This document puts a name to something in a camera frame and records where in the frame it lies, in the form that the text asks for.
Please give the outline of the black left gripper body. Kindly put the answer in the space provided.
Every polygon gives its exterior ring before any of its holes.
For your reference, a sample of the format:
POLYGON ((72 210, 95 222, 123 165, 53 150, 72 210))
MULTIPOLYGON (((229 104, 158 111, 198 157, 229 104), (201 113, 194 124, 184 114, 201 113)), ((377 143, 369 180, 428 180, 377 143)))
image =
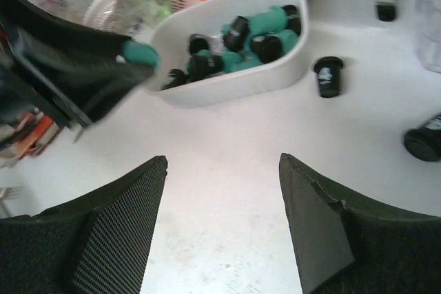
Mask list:
POLYGON ((155 74, 122 57, 129 40, 60 19, 28 0, 1 0, 1 123, 35 108, 59 127, 99 122, 155 74))

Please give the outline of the teal capsule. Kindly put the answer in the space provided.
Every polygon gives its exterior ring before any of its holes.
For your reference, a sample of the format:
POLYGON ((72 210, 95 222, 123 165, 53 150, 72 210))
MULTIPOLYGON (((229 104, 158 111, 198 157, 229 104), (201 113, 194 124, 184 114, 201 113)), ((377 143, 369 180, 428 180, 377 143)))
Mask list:
POLYGON ((252 36, 269 32, 280 32, 287 26, 287 13, 280 6, 272 6, 266 12, 249 18, 249 31, 252 36))

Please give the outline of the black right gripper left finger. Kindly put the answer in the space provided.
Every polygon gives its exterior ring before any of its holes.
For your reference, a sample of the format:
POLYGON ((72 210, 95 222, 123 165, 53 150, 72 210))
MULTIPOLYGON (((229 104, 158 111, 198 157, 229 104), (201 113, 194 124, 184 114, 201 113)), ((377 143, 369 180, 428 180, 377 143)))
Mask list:
POLYGON ((2 293, 139 293, 167 159, 35 216, 1 221, 2 293))

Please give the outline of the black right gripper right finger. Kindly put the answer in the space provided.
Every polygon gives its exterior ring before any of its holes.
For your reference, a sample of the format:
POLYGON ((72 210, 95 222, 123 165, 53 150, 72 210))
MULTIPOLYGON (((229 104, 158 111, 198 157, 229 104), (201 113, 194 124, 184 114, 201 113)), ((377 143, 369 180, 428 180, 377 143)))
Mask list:
POLYGON ((440 219, 369 198, 290 154, 280 188, 303 293, 439 293, 440 219))

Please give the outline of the clear drinking glass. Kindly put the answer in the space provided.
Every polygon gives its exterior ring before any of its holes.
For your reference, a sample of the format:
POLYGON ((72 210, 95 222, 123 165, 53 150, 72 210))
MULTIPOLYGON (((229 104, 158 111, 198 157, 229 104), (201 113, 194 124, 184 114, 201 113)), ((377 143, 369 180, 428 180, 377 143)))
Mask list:
POLYGON ((421 65, 440 73, 440 0, 415 0, 414 48, 421 65))

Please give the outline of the white rectangular storage basket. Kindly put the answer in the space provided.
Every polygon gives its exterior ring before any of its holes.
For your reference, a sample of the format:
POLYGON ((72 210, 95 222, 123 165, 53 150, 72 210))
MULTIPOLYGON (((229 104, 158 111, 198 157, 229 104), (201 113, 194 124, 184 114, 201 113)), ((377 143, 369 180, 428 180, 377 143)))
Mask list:
POLYGON ((147 90, 165 102, 184 108, 199 107, 289 87, 307 72, 305 44, 309 35, 307 0, 206 0, 174 13, 154 31, 150 43, 161 61, 147 90), (272 6, 295 5, 302 32, 296 46, 282 58, 258 67, 221 74, 163 90, 171 69, 184 68, 189 58, 187 38, 192 33, 216 36, 222 25, 242 14, 251 16, 272 6))

